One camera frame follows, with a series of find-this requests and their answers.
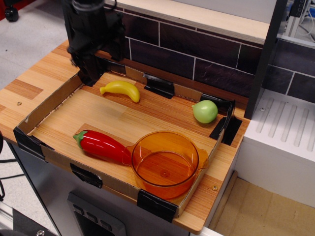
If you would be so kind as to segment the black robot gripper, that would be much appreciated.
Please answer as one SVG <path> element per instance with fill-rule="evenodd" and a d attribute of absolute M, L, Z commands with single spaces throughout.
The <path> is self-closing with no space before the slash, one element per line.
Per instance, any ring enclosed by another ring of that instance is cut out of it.
<path fill-rule="evenodd" d="M 95 84 L 100 78 L 96 52 L 106 49 L 116 61 L 125 58 L 123 14 L 104 7 L 71 10 L 71 57 L 82 83 Z"/>

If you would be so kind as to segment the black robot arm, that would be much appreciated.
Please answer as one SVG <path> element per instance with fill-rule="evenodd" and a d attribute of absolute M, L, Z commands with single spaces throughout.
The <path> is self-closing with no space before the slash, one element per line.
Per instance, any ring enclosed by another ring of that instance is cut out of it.
<path fill-rule="evenodd" d="M 96 56 L 98 51 L 106 50 L 115 61 L 125 57 L 123 14 L 115 5 L 105 8 L 103 0 L 63 0 L 62 6 L 67 51 L 82 83 L 92 87 L 108 70 L 106 60 Z"/>

